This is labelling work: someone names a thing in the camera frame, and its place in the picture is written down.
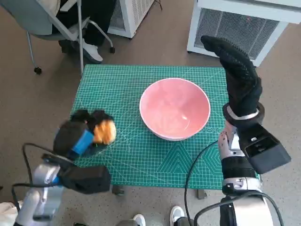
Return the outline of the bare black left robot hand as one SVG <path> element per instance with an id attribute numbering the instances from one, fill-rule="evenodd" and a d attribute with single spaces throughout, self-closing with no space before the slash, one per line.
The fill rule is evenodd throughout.
<path id="1" fill-rule="evenodd" d="M 72 161 L 92 155 L 92 147 L 107 146 L 117 136 L 114 118 L 102 109 L 89 113 L 79 109 L 59 128 L 53 144 L 53 152 Z"/>

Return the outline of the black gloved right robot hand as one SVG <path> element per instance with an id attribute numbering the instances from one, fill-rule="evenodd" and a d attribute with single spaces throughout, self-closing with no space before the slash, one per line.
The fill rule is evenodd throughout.
<path id="1" fill-rule="evenodd" d="M 242 117 L 256 112 L 262 94 L 261 78 L 249 56 L 232 42 L 213 36 L 201 37 L 204 48 L 215 53 L 226 72 L 229 105 Z"/>

